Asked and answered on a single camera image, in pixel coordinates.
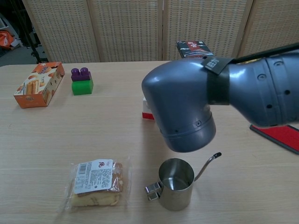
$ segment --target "product label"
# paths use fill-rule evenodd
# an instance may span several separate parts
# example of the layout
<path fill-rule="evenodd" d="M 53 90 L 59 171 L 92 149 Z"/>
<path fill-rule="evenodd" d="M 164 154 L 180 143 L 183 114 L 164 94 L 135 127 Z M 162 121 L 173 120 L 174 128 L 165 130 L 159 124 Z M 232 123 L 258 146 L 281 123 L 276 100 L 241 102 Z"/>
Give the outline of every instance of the product label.
<path fill-rule="evenodd" d="M 99 159 L 78 165 L 74 193 L 106 190 L 112 186 L 113 160 Z"/>
<path fill-rule="evenodd" d="M 190 49 L 190 51 L 199 50 L 200 46 L 197 45 L 196 41 L 188 41 L 187 45 Z"/>

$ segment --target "red and white block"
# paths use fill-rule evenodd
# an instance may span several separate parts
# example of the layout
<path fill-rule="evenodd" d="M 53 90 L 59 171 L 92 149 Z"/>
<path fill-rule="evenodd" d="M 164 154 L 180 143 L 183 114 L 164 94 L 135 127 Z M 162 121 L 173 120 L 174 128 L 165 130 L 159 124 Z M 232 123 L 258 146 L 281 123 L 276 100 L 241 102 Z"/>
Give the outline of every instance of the red and white block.
<path fill-rule="evenodd" d="M 146 102 L 145 97 L 143 97 L 142 104 L 143 104 L 142 118 L 154 120 L 154 116 L 149 108 L 148 103 Z"/>

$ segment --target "packaged bread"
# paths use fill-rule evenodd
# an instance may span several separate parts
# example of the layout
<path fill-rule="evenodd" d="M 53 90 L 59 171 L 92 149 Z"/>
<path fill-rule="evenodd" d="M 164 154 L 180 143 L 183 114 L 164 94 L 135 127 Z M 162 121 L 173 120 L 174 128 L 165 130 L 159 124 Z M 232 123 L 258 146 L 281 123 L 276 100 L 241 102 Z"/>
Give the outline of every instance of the packaged bread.
<path fill-rule="evenodd" d="M 121 199 L 127 202 L 131 169 L 129 158 L 98 159 L 73 166 L 60 210 L 114 206 Z"/>

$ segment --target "stainless steel pitcher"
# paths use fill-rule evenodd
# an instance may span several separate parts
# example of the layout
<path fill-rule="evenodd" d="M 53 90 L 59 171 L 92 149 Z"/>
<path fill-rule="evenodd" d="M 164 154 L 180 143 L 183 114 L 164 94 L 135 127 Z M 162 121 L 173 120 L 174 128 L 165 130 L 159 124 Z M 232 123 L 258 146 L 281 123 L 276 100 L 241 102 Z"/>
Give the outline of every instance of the stainless steel pitcher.
<path fill-rule="evenodd" d="M 178 211 L 190 203 L 193 183 L 201 176 L 208 164 L 221 153 L 214 154 L 196 177 L 192 167 L 184 160 L 173 158 L 162 163 L 159 168 L 158 181 L 145 187 L 150 201 L 159 199 L 160 204 L 168 210 Z"/>

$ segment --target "toy block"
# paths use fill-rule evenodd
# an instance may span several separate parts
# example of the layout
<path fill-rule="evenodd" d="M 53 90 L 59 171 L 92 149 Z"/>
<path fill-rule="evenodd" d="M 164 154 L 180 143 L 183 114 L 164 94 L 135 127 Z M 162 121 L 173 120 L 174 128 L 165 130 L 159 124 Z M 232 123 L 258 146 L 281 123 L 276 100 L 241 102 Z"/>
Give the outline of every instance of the toy block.
<path fill-rule="evenodd" d="M 148 103 L 146 102 L 145 97 L 143 97 L 142 104 L 143 104 L 142 118 L 154 120 L 154 116 L 150 110 Z"/>
<path fill-rule="evenodd" d="M 88 68 L 81 68 L 79 69 L 74 68 L 71 70 L 71 79 L 73 82 L 78 82 L 78 81 L 86 81 L 86 80 L 91 80 L 92 75 L 90 74 L 90 71 L 88 71 Z"/>
<path fill-rule="evenodd" d="M 85 95 L 93 92 L 93 80 L 72 82 L 71 89 L 74 95 Z"/>

